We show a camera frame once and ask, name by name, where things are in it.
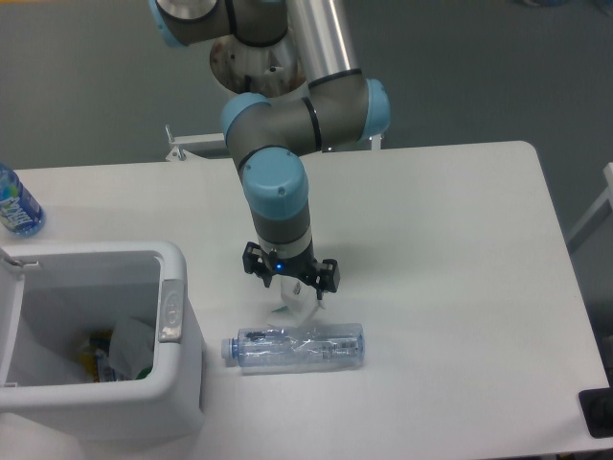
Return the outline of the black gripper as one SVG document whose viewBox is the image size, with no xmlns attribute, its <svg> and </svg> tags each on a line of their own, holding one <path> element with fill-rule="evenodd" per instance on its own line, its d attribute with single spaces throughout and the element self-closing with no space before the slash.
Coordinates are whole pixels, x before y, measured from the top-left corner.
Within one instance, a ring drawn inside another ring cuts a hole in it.
<svg viewBox="0 0 613 460">
<path fill-rule="evenodd" d="M 259 238 L 249 241 L 242 254 L 243 269 L 254 274 L 269 288 L 275 275 L 298 279 L 315 289 L 318 300 L 325 293 L 335 293 L 340 284 L 340 268 L 334 259 L 317 262 L 312 237 L 303 235 L 296 241 L 273 243 Z"/>
</svg>

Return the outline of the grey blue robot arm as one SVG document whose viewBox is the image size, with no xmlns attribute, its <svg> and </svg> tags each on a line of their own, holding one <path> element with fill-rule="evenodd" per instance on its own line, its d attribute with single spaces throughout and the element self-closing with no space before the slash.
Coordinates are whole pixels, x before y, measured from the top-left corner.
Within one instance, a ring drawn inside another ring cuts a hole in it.
<svg viewBox="0 0 613 460">
<path fill-rule="evenodd" d="M 157 29 L 174 47 L 232 36 L 250 50 L 270 50 L 293 36 L 308 93 L 272 103 L 261 91 L 236 95 L 220 114 L 257 240 L 244 270 L 269 284 L 291 277 L 318 295 L 340 283 L 333 259 L 313 252 L 307 173 L 302 156 L 386 131 L 391 107 L 383 84 L 366 78 L 340 1 L 153 1 Z"/>
</svg>

